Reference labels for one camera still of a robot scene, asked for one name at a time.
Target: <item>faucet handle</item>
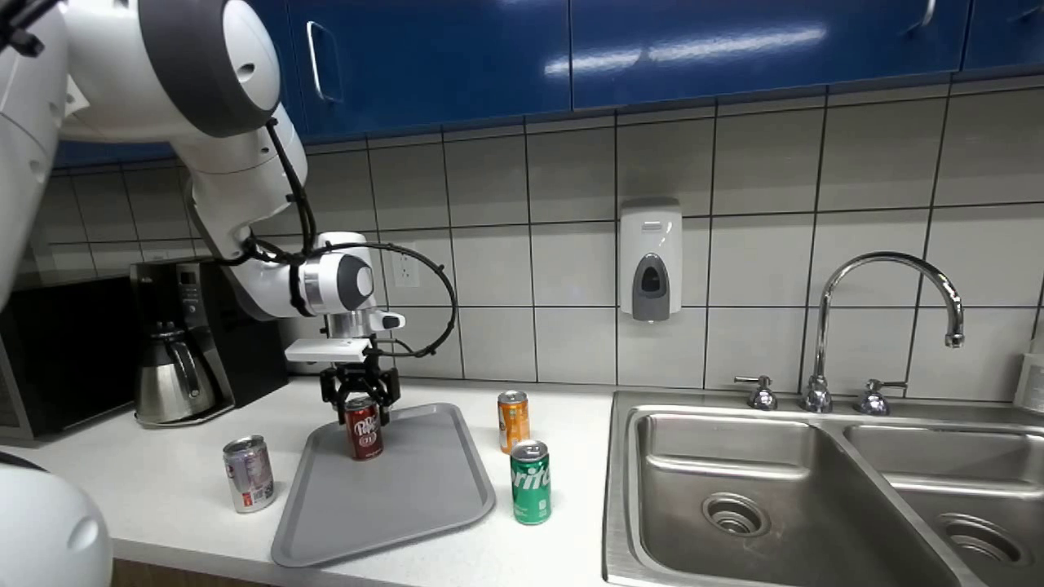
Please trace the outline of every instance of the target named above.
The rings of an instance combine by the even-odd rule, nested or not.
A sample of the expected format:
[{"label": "faucet handle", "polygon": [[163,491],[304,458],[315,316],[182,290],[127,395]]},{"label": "faucet handle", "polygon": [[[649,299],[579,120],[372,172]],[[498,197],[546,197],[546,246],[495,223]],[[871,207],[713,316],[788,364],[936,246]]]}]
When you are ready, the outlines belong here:
[{"label": "faucet handle", "polygon": [[757,375],[757,380],[735,380],[737,386],[746,386],[754,387],[750,395],[750,409],[760,409],[760,412],[776,412],[776,395],[772,395],[772,380],[770,375]]},{"label": "faucet handle", "polygon": [[860,414],[887,414],[887,399],[880,395],[884,387],[907,387],[907,383],[880,383],[880,380],[869,380],[860,399],[859,399],[859,412]]}]

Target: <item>kitchen counter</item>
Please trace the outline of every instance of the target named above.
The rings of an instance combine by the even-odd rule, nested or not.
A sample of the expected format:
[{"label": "kitchen counter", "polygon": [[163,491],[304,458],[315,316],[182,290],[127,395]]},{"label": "kitchen counter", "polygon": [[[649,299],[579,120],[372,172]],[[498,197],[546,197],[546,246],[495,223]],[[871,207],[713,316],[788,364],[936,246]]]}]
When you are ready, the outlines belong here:
[{"label": "kitchen counter", "polygon": [[[405,386],[409,406],[458,406],[495,490],[495,508],[472,530],[315,571],[275,568],[268,552],[286,505],[305,436],[332,421],[315,380],[231,412],[203,427],[141,431],[131,414],[44,448],[4,448],[81,485],[108,520],[116,559],[257,583],[604,583],[599,516],[607,476],[607,391],[528,391],[530,433],[551,448],[555,516],[512,520],[509,459],[495,436],[498,387]],[[235,516],[220,448],[264,433],[280,496]]]}]

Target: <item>upper cabinet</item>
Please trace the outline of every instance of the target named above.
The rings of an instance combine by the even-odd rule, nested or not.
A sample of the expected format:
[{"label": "upper cabinet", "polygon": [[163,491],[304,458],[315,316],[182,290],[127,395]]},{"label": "upper cabinet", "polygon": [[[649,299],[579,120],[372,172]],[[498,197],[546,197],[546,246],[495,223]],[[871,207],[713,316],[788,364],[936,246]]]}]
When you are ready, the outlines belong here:
[{"label": "upper cabinet", "polygon": [[572,0],[573,100],[621,109],[958,68],[968,0]]},{"label": "upper cabinet", "polygon": [[572,111],[563,0],[257,0],[286,109],[342,140]]},{"label": "upper cabinet", "polygon": [[1044,64],[1044,0],[974,0],[967,72]]}]

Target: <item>silver can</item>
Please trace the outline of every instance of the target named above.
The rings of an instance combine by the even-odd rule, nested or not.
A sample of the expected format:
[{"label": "silver can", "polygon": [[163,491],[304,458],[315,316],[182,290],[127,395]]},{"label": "silver can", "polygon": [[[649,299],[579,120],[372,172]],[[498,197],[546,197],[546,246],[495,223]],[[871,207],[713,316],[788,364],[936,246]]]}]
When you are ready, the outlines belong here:
[{"label": "silver can", "polygon": [[226,445],[226,471],[231,483],[235,513],[262,513],[275,502],[275,476],[264,436],[237,436]]}]

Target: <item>faucet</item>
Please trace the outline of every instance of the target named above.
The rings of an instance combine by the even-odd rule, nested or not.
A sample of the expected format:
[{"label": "faucet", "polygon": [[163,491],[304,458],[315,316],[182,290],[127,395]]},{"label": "faucet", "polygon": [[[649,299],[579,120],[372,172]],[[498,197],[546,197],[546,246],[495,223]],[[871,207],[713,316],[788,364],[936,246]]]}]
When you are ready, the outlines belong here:
[{"label": "faucet", "polygon": [[920,274],[927,274],[936,290],[944,295],[946,299],[946,316],[948,316],[948,325],[946,325],[946,347],[958,347],[967,339],[967,306],[951,286],[951,282],[928,261],[923,259],[913,259],[913,255],[901,255],[901,252],[871,252],[871,255],[859,255],[852,261],[845,261],[822,286],[822,299],[818,299],[818,341],[814,341],[814,372],[809,380],[809,387],[801,387],[801,406],[806,412],[832,412],[832,401],[828,401],[828,386],[824,386],[824,321],[828,321],[828,299],[839,286],[839,282],[845,282],[854,269],[860,263],[878,263],[878,261],[891,261],[891,263],[905,263],[905,269],[913,269]]}]

